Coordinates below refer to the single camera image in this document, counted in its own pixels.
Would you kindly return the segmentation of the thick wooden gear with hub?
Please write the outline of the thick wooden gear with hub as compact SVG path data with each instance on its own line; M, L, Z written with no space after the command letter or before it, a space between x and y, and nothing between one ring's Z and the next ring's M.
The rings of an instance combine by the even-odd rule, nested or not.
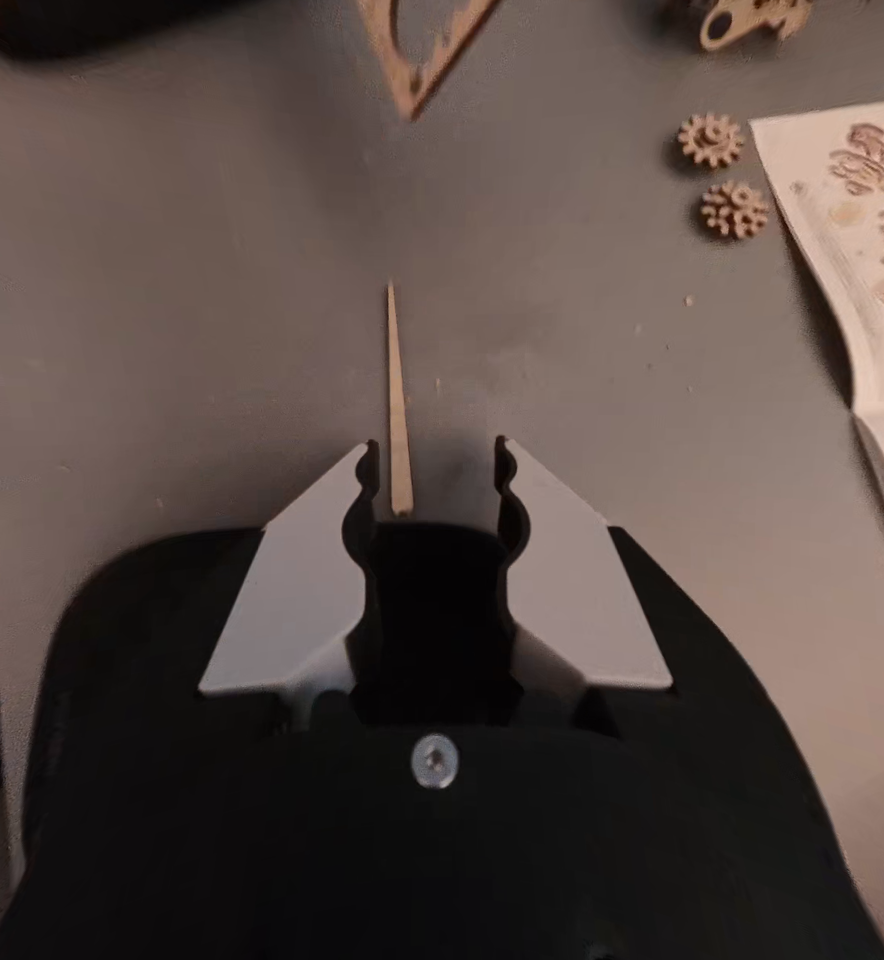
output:
M745 137L727 114L693 114L679 127L676 142L693 164L714 171L738 161Z

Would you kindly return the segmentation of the partly built wooden model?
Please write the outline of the partly built wooden model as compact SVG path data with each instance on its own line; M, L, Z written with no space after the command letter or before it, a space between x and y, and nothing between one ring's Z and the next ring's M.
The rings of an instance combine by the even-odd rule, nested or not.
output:
M672 1L667 12L697 21L698 42L707 53L718 52L758 30L770 30L784 41L802 30L813 1Z

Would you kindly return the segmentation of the laser-cut wooden parts sheet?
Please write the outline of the laser-cut wooden parts sheet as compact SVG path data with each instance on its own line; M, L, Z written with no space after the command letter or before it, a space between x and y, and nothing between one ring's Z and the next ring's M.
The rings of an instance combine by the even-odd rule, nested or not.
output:
M498 1L456 2L448 23L437 32L426 60L415 62L401 50L398 1L357 1L355 6L378 60L392 100L406 121L413 122L475 36L490 19Z

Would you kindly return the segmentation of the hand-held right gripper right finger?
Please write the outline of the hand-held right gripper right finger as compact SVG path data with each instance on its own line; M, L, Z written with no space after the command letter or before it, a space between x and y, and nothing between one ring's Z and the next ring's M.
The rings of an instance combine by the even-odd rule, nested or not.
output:
M673 677L609 523L516 440L495 441L496 603L523 696L575 714L592 691L662 694Z

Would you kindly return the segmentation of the flat wooden gear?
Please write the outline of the flat wooden gear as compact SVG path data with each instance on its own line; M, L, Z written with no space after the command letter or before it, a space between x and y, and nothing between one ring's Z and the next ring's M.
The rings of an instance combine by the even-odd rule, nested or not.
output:
M757 236L767 225L768 204L759 189L747 183L714 184L702 194L699 214L709 232L729 240Z

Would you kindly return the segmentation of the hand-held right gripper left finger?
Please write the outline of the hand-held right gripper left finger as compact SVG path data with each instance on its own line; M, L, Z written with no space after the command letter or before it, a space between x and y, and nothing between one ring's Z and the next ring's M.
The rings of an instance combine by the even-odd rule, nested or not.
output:
M379 446L366 441L271 519L198 685L208 698L268 693L305 727L316 699L350 693L350 637L372 579Z

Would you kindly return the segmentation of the black mesh wrist pad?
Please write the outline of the black mesh wrist pad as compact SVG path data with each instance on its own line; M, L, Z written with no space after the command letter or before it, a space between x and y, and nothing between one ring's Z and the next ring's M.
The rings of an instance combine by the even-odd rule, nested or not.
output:
M0 1L0 53L17 62L73 57L219 6L218 1Z

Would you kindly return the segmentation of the thin wooden stick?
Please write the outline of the thin wooden stick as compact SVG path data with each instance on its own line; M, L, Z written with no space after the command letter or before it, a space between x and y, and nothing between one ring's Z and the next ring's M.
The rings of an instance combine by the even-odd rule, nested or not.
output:
M387 354L388 354L388 419L390 457L390 505L397 518L407 518L414 510L409 437L406 419L400 330L394 283L386 288Z

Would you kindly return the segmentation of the open instruction booklet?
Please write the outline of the open instruction booklet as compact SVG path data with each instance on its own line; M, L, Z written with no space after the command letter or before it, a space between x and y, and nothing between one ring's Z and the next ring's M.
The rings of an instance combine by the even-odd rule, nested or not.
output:
M750 129L844 342L852 418L884 504L884 102L758 118Z

